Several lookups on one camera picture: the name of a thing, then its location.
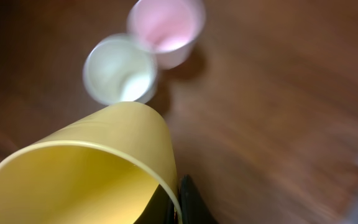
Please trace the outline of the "pale green cup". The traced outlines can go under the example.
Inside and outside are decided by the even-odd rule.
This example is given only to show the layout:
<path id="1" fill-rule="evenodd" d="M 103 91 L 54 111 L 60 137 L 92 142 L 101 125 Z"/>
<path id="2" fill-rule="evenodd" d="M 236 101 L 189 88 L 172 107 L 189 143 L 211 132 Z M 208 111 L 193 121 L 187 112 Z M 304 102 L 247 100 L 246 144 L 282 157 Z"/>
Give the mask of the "pale green cup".
<path id="1" fill-rule="evenodd" d="M 103 105 L 147 103 L 157 91 L 155 57 L 128 34 L 110 35 L 89 53 L 83 66 L 88 94 Z"/>

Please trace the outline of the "pink cup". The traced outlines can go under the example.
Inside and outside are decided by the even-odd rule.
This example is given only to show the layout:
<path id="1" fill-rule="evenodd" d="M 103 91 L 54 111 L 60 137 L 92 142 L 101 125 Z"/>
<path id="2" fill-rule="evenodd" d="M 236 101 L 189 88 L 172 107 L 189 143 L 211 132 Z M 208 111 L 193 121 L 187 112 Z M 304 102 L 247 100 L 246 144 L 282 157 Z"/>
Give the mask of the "pink cup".
<path id="1" fill-rule="evenodd" d="M 185 62 L 206 22 L 201 0 L 138 0 L 127 17 L 127 31 L 169 70 Z"/>

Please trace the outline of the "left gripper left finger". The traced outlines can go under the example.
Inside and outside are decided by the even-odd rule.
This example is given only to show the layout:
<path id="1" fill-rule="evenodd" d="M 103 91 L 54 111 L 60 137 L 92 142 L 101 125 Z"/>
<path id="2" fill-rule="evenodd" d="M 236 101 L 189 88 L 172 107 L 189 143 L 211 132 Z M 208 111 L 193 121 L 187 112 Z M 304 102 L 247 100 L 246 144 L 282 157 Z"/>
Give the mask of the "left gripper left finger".
<path id="1" fill-rule="evenodd" d="M 161 185 L 134 224 L 176 224 L 173 202 Z"/>

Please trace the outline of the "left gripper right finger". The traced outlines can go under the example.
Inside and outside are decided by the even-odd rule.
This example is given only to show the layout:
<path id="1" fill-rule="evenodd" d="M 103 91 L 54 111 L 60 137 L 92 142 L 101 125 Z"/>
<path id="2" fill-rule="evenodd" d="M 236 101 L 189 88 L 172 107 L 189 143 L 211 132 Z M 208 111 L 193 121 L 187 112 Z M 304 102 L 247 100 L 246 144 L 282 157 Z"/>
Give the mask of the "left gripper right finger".
<path id="1" fill-rule="evenodd" d="M 189 175 L 181 180 L 180 199 L 183 224 L 218 224 Z"/>

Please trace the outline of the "yellow cup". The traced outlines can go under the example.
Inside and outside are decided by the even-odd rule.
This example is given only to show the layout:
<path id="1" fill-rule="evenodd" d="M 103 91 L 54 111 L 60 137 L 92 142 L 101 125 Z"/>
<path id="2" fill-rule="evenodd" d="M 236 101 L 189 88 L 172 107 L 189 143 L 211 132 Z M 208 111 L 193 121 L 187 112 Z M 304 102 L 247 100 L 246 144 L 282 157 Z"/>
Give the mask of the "yellow cup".
<path id="1" fill-rule="evenodd" d="M 0 223 L 134 223 L 162 188 L 181 215 L 168 126 L 121 102 L 0 163 Z"/>

